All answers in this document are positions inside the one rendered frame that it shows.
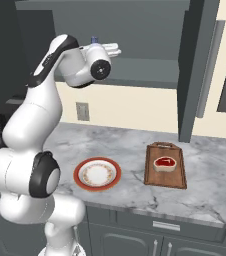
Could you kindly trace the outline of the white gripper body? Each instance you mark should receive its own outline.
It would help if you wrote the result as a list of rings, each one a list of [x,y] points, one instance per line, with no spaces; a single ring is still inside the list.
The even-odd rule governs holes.
[[[117,57],[121,54],[121,50],[117,43],[103,44],[104,49],[106,50],[109,57]]]

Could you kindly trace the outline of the grey cabinet door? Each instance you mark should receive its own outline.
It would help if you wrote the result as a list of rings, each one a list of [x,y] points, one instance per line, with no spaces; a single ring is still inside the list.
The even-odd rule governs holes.
[[[178,140],[189,143],[220,0],[190,0],[179,51]]]

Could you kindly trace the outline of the dark tall cabinet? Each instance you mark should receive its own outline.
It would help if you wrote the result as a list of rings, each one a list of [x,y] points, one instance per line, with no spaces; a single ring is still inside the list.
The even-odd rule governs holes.
[[[14,0],[0,0],[0,106],[26,84],[28,66]]]

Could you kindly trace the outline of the red raw steak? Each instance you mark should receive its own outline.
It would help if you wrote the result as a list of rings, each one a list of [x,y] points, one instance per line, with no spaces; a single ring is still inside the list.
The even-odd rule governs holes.
[[[177,162],[172,157],[159,157],[153,161],[153,169],[156,172],[172,172],[176,169]]]

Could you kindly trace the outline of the red-rimmed white plate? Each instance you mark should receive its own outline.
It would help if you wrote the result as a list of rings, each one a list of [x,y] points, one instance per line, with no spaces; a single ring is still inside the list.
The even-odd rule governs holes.
[[[73,179],[84,190],[102,192],[113,188],[120,181],[121,168],[112,159],[92,157],[76,166]]]

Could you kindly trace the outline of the brown wooden cutting board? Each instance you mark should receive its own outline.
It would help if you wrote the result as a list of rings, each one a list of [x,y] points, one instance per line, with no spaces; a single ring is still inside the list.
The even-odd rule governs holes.
[[[156,172],[153,161],[159,157],[172,157],[176,160],[176,169],[172,172]],[[180,147],[169,142],[154,142],[147,146],[144,184],[161,187],[186,189],[186,175],[183,151]]]

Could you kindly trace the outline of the grey drawer front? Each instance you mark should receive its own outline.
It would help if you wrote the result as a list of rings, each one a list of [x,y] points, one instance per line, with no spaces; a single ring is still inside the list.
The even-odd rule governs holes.
[[[155,228],[152,226],[152,221],[178,224],[181,226],[181,231],[176,232],[167,229]],[[222,242],[226,236],[226,228],[219,228],[176,220],[160,219],[152,216],[145,216],[128,212],[118,212],[117,223],[123,226],[135,227],[147,231],[167,233],[171,235],[178,235],[182,237],[189,237],[212,242]]]

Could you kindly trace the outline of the grey base cupboard door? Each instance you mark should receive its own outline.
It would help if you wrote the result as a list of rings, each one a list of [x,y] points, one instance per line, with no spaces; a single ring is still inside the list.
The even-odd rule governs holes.
[[[156,256],[160,256],[163,237],[141,231],[95,225],[94,256],[152,256],[153,242],[158,241]]]
[[[163,239],[161,256],[167,256],[169,242],[173,245],[171,256],[226,256],[226,247],[167,236]]]

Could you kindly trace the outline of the grey wall cabinet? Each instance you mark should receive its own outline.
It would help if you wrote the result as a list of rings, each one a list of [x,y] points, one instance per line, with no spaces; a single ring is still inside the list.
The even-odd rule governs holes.
[[[184,16],[190,0],[23,0],[16,9],[49,11],[45,22],[57,35],[70,34],[81,45],[93,36],[116,43],[108,85],[175,89]]]

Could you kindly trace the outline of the grey wall outlet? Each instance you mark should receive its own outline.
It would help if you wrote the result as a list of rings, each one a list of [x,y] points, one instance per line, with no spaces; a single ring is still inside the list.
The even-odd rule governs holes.
[[[89,105],[87,103],[76,103],[77,119],[79,121],[89,121]]]

